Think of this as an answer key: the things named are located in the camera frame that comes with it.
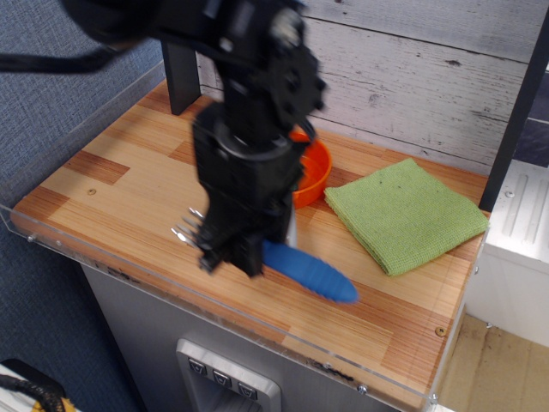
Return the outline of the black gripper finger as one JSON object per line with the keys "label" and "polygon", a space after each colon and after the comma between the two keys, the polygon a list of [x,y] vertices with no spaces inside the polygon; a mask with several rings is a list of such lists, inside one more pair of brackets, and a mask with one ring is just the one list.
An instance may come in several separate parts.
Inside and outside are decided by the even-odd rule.
{"label": "black gripper finger", "polygon": [[232,244],[231,264],[248,277],[260,275],[263,266],[263,237],[257,233],[238,236]]}
{"label": "black gripper finger", "polygon": [[217,246],[207,249],[199,246],[202,256],[199,258],[199,268],[205,272],[215,272],[223,264],[229,264],[232,260],[232,248],[229,245]]}

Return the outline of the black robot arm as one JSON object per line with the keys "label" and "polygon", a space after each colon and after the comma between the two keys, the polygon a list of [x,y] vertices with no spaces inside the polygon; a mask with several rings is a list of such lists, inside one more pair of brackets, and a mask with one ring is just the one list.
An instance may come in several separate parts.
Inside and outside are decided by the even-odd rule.
{"label": "black robot arm", "polygon": [[200,267],[228,262],[262,272],[264,240],[282,241],[292,192],[303,174],[308,121],[323,106],[325,83],[305,43],[299,1],[66,1],[63,8],[92,39],[112,48],[151,37],[210,58],[223,100],[192,126],[197,176],[208,210],[192,234]]}

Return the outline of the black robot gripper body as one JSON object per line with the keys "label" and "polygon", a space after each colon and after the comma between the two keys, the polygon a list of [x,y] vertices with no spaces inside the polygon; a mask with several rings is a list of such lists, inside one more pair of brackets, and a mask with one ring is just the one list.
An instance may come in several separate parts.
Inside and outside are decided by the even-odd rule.
{"label": "black robot gripper body", "polygon": [[248,234],[284,241],[307,141],[276,134],[263,147],[245,144],[226,125],[221,103],[202,110],[192,130],[197,175],[208,194],[199,248],[220,252]]}

